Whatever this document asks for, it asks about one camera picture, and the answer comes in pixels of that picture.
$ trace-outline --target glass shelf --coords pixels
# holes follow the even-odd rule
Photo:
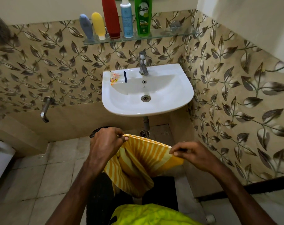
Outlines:
[[[131,38],[125,38],[123,36],[123,32],[120,33],[121,37],[119,39],[110,39],[109,34],[106,34],[105,40],[99,40],[97,35],[94,35],[94,41],[85,39],[84,45],[94,45],[99,43],[114,43],[114,42],[125,42],[132,40],[145,40],[145,39],[155,39],[155,38],[163,38],[163,37],[173,37],[173,36],[188,36],[188,35],[197,35],[197,30],[192,27],[177,27],[177,28],[167,28],[167,29],[152,29],[150,30],[149,35],[147,36],[139,36],[137,32],[134,32],[134,36]]]

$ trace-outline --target hand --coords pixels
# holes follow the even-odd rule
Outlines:
[[[117,153],[122,144],[129,140],[124,132],[115,127],[101,128],[91,139],[90,153],[87,158],[104,169],[107,162]]]
[[[169,154],[186,159],[199,170],[213,174],[224,164],[211,153],[202,143],[198,142],[179,142],[174,145]]]

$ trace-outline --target striped towel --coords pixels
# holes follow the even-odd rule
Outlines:
[[[133,197],[142,197],[150,190],[156,177],[164,170],[182,165],[184,160],[169,154],[171,149],[140,136],[125,134],[129,140],[107,163],[104,172],[119,189]]]

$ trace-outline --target floor drain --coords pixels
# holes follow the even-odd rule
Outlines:
[[[149,102],[151,100],[151,97],[149,95],[144,95],[141,97],[142,102]]]
[[[146,130],[142,130],[140,133],[139,133],[139,136],[141,137],[145,137],[145,138],[149,138],[150,136],[150,133]]]

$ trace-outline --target faucet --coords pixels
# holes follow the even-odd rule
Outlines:
[[[146,57],[148,57],[151,60],[151,57],[146,55],[146,51],[143,50],[139,53],[140,55],[140,74],[147,76],[148,75],[148,70],[146,66]]]
[[[46,96],[46,97],[44,97],[44,102],[45,102],[45,104],[42,107],[42,112],[41,112],[40,116],[45,123],[48,123],[49,119],[46,117],[46,112],[49,108],[49,105],[55,104],[55,100],[52,97]]]

